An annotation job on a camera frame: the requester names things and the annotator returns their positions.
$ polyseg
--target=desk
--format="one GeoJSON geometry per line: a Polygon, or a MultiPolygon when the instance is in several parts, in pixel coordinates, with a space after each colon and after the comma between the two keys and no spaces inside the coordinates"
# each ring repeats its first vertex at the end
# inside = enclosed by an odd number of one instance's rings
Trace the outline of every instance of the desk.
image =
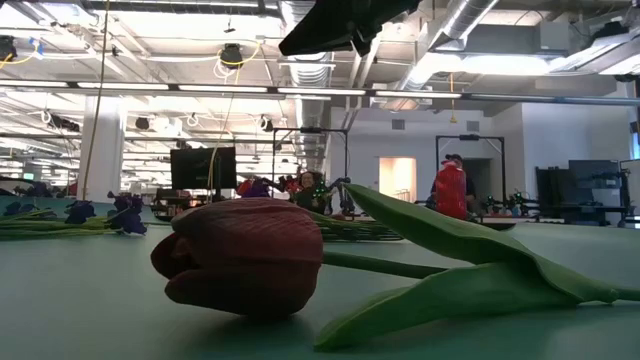
{"type": "MultiPolygon", "coordinates": [[[[95,236],[0,243],[0,359],[474,359],[637,360],[640,305],[583,306],[444,321],[337,354],[312,351],[315,334],[366,296],[414,280],[324,267],[307,307],[278,325],[172,303],[144,238],[95,236]]],[[[518,224],[532,250],[585,275],[640,287],[640,233],[518,224]]],[[[409,242],[329,244],[330,251],[433,266],[466,266],[409,242]]]]}

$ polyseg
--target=monitor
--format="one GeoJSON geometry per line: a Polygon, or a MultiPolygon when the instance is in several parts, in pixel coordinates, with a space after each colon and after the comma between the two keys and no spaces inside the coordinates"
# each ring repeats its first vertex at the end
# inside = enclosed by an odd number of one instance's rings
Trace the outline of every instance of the monitor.
{"type": "MultiPolygon", "coordinates": [[[[171,188],[210,190],[207,183],[212,155],[211,148],[171,150],[171,188]]],[[[235,147],[221,147],[216,151],[211,189],[218,185],[221,189],[235,189],[238,185],[235,147]]]]}
{"type": "Polygon", "coordinates": [[[569,170],[581,189],[619,189],[620,167],[613,160],[569,160],[569,170]]]}

